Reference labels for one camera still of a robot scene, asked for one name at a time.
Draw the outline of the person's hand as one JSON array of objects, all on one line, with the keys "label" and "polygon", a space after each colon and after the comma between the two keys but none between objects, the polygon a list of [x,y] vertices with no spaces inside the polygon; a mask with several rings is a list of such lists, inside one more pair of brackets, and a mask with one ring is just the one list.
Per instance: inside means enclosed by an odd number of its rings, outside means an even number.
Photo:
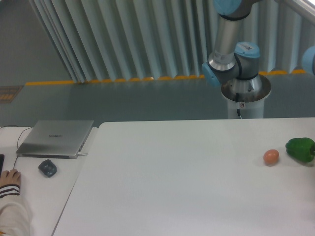
[{"label": "person's hand", "polygon": [[10,171],[6,170],[3,171],[0,175],[0,186],[5,187],[9,185],[14,186],[21,186],[21,173],[16,170],[12,169]]}]

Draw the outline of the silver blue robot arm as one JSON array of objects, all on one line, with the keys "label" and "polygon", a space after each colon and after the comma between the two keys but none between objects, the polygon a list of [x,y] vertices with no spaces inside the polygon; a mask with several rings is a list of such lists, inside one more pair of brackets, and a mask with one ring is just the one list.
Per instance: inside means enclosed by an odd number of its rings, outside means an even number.
[{"label": "silver blue robot arm", "polygon": [[208,83],[252,78],[259,71],[315,71],[313,0],[215,0],[218,29],[202,65]]}]

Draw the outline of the cream sleeved forearm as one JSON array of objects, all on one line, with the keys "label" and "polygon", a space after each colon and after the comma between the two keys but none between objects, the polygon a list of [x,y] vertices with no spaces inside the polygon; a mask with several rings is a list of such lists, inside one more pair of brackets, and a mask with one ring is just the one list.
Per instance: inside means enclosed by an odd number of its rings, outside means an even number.
[{"label": "cream sleeved forearm", "polygon": [[16,184],[6,184],[0,188],[0,235],[31,235],[28,206],[20,195],[20,186]]}]

